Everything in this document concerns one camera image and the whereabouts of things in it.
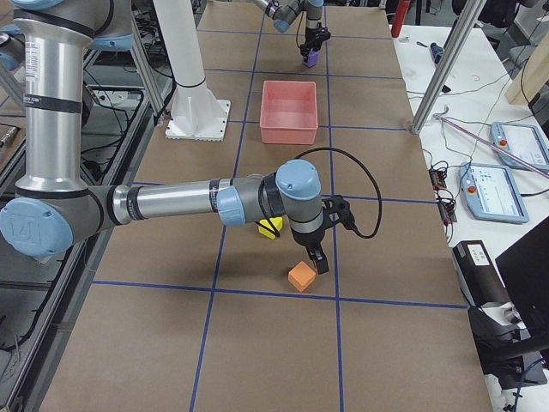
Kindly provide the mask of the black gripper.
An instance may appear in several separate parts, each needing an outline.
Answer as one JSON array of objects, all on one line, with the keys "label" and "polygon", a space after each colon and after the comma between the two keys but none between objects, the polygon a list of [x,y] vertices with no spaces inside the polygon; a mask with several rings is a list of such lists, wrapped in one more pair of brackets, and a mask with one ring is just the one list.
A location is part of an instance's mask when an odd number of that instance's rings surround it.
[{"label": "black gripper", "polygon": [[321,48],[331,38],[331,32],[320,21],[308,21],[305,27],[305,42],[299,46],[302,57],[308,57],[312,48]]},{"label": "black gripper", "polygon": [[[346,230],[358,233],[350,203],[343,196],[333,195],[332,197],[324,198],[322,206],[323,224],[321,229],[323,231],[341,224]],[[306,251],[318,275],[329,271],[329,262],[321,245],[307,246]]]}]

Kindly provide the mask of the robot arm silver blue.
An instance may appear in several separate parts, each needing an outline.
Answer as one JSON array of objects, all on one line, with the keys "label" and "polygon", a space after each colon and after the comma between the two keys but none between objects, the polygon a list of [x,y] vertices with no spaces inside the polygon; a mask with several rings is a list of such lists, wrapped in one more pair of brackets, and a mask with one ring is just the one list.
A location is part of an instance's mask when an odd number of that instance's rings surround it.
[{"label": "robot arm silver blue", "polygon": [[226,226],[286,216],[318,273],[321,246],[337,224],[356,228],[349,203],[324,199],[302,156],[261,179],[181,185],[89,186],[80,176],[83,52],[95,40],[131,41],[127,1],[17,1],[25,36],[26,172],[1,211],[1,233],[17,251],[43,258],[106,229],[155,217],[215,212]]},{"label": "robot arm silver blue", "polygon": [[305,42],[298,48],[304,66],[317,64],[323,43],[331,38],[330,31],[322,24],[324,1],[294,0],[281,4],[279,1],[256,0],[253,3],[273,20],[279,33],[285,33],[298,17],[305,15]]}]

